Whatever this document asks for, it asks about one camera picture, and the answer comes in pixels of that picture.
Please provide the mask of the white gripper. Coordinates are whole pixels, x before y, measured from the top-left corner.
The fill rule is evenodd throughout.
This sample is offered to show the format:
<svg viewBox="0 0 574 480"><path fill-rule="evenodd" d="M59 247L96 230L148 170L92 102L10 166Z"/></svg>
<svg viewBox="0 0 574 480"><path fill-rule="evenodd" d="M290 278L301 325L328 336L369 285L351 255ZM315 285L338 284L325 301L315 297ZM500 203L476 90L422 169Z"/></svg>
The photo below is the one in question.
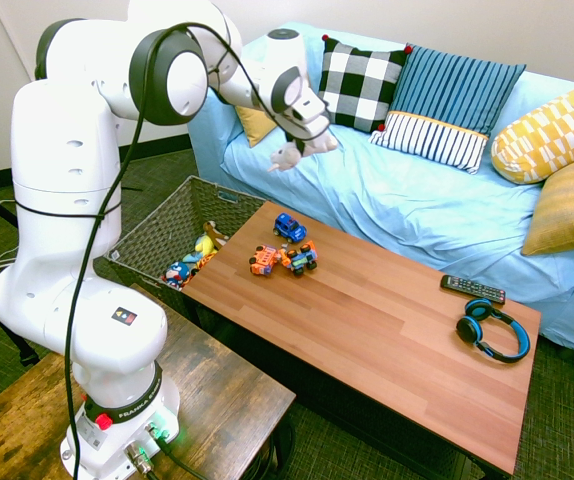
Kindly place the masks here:
<svg viewBox="0 0 574 480"><path fill-rule="evenodd" d="M330 120L327 106L319 97L302 97L284 111L286 149L300 156L316 153L315 145L306 141L322 141L328 136Z"/></svg>

